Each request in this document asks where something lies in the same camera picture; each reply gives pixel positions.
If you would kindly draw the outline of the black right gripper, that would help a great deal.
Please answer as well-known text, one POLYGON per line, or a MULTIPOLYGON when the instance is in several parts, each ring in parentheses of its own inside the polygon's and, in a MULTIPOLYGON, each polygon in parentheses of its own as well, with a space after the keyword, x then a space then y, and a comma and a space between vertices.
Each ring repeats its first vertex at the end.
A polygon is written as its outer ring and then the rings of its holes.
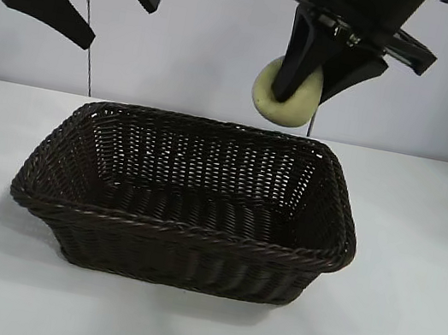
POLYGON ((435 55, 402 30, 425 1, 295 0, 300 4, 283 62, 273 80, 274 97, 279 102, 288 101, 321 67, 324 80, 320 104, 382 75, 389 66, 380 54, 344 48, 347 29, 362 42, 380 47, 408 65, 417 75, 425 73, 436 61, 435 55))

